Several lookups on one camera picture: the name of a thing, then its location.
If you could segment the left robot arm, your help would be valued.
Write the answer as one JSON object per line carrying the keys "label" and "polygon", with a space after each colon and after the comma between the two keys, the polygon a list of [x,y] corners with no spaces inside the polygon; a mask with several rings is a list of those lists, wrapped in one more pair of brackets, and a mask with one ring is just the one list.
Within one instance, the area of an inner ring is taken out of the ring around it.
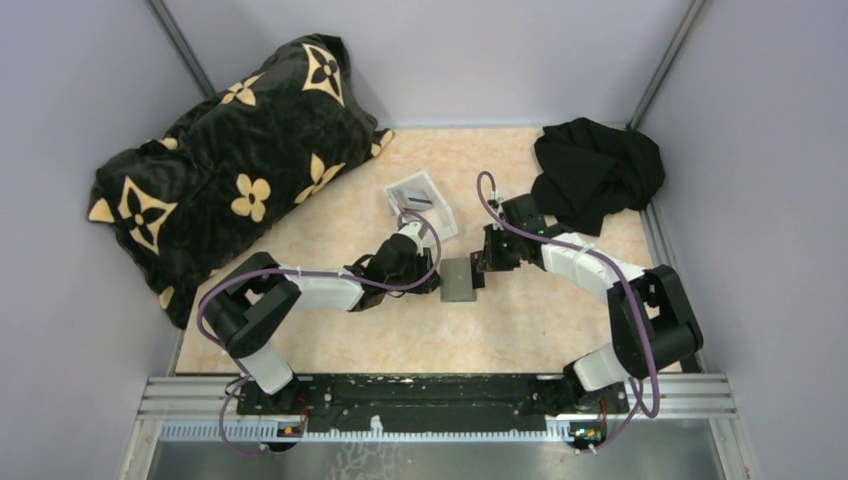
{"label": "left robot arm", "polygon": [[375,253],[338,270],[295,268],[260,252],[202,298],[198,325],[260,388],[263,404],[285,414],[300,399],[295,374],[272,342],[286,316],[306,309],[359,312],[391,293],[432,293],[442,284],[440,253],[407,233],[391,235]]}

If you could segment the grey card holder wallet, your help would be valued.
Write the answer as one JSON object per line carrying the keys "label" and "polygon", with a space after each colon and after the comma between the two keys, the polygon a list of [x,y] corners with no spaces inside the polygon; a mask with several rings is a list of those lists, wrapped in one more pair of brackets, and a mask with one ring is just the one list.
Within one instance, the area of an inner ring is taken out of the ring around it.
{"label": "grey card holder wallet", "polygon": [[478,269],[473,256],[447,258],[440,267],[442,285],[439,292],[443,303],[477,301],[477,291],[485,287],[485,273]]}

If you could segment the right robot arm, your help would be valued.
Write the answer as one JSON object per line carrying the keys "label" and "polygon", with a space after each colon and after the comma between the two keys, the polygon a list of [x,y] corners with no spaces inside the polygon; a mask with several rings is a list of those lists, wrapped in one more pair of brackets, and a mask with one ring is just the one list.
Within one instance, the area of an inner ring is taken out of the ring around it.
{"label": "right robot arm", "polygon": [[607,255],[567,227],[548,225],[530,195],[483,203],[492,216],[478,272],[512,271],[523,263],[559,275],[608,308],[611,340],[564,369],[563,398],[576,412],[590,411],[603,389],[628,378],[649,377],[694,355],[703,335],[678,273]]}

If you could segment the white plastic card tray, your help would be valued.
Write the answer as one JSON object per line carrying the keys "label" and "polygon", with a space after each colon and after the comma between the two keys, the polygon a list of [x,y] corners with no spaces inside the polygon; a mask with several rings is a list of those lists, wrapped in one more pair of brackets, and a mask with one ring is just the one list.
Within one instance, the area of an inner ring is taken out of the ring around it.
{"label": "white plastic card tray", "polygon": [[422,214],[436,229],[441,241],[459,235],[453,209],[438,189],[431,176],[424,170],[383,188],[389,209],[395,216],[406,211]]}

